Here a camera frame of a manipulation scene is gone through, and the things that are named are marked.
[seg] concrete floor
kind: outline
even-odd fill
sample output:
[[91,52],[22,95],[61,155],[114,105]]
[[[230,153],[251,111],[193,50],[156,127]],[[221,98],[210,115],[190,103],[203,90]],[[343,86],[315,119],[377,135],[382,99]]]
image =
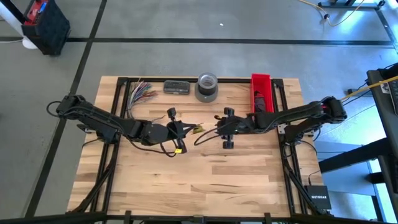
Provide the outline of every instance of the concrete floor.
[[[24,10],[29,1],[13,2]],[[88,37],[101,1],[56,2],[71,22],[71,37]],[[398,35],[396,7],[390,1],[382,13]],[[350,13],[328,12],[333,22]],[[0,37],[5,36],[17,33],[0,21]],[[332,28],[315,9],[296,0],[108,1],[96,37],[389,40],[374,10],[355,12]],[[69,92],[85,45],[69,42],[61,56],[48,57],[21,43],[0,44],[0,219],[25,212],[57,124],[45,106]],[[345,89],[364,83],[367,70],[397,61],[390,46],[94,43],[77,93],[93,101],[102,75],[269,73],[299,78],[305,102],[310,102],[326,95],[341,97]],[[366,144],[381,138],[384,131],[373,104],[361,98],[348,105],[350,120],[325,126],[320,141]],[[84,134],[68,122],[36,215],[65,212],[83,141]]]

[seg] gray cylinder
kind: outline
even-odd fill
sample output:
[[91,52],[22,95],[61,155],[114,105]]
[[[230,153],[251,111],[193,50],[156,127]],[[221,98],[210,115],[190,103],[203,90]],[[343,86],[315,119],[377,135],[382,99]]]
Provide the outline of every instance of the gray cylinder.
[[217,77],[212,73],[203,73],[195,85],[195,96],[202,103],[210,103],[217,98]]

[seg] black box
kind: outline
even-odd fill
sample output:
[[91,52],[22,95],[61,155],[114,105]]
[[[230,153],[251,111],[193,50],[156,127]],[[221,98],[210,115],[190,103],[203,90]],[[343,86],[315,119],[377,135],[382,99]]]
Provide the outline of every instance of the black box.
[[305,186],[312,202],[322,210],[330,210],[330,198],[327,186]]
[[44,55],[60,55],[70,33],[70,23],[54,0],[31,0],[22,25],[24,35]]

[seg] white object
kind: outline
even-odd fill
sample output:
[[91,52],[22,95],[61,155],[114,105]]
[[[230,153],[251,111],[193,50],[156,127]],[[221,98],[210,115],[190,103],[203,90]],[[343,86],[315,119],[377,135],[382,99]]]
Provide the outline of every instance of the white object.
[[24,33],[22,31],[21,27],[21,22],[8,10],[8,8],[0,2],[0,16],[8,23],[12,28],[14,28],[15,31],[18,32],[19,35],[21,35],[24,40],[22,41],[22,44],[25,48],[27,49],[37,49],[36,45],[34,45],[26,36],[24,36]]

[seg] small yellow object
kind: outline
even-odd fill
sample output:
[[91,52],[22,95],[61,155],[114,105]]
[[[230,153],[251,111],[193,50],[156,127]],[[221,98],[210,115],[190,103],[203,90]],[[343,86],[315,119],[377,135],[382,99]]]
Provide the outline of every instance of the small yellow object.
[[192,130],[192,134],[197,134],[197,133],[201,133],[204,131],[206,131],[206,130],[204,130],[203,127],[199,124]]

